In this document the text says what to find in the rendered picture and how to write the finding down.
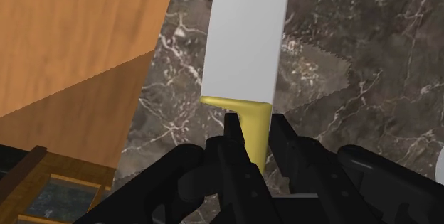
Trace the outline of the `white round object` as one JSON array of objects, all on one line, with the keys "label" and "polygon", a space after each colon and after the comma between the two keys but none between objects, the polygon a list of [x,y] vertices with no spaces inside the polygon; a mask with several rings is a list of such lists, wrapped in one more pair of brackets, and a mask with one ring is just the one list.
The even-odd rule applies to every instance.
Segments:
[{"label": "white round object", "polygon": [[440,150],[436,161],[435,181],[444,185],[444,147]]}]

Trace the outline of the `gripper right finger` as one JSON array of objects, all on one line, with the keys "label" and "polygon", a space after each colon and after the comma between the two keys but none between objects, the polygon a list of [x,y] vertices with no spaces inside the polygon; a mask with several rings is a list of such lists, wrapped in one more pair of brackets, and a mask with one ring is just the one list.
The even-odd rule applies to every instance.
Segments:
[{"label": "gripper right finger", "polygon": [[444,186],[363,147],[332,152],[273,114],[269,146],[303,224],[444,224]]}]

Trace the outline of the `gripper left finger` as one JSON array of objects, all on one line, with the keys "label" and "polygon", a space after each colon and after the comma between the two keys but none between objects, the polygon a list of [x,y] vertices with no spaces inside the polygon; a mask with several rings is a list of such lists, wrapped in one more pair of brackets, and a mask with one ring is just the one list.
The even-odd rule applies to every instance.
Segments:
[{"label": "gripper left finger", "polygon": [[221,210],[210,224],[282,224],[237,116],[225,120],[222,136],[174,147],[73,224],[181,224],[213,194]]}]

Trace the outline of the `yellow-handled white knife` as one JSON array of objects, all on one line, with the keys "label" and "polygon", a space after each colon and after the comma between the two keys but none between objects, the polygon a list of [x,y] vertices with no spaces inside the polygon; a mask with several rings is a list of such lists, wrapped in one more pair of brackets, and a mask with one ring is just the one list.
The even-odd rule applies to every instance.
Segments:
[{"label": "yellow-handled white knife", "polygon": [[288,0],[213,0],[200,101],[236,112],[245,149],[265,167]]}]

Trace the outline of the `wooden cabinet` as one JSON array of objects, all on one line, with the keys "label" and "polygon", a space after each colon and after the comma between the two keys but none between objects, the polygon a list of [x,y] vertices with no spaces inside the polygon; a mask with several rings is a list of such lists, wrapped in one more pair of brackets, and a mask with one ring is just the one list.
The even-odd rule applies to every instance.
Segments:
[{"label": "wooden cabinet", "polygon": [[0,0],[0,144],[116,167],[170,0]]}]

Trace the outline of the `wooden framed window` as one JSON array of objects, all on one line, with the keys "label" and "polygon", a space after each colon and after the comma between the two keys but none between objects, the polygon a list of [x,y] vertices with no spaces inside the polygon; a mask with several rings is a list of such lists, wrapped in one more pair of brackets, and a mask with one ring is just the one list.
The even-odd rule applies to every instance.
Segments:
[{"label": "wooden framed window", "polygon": [[115,169],[54,154],[0,151],[0,224],[71,224],[110,192]]}]

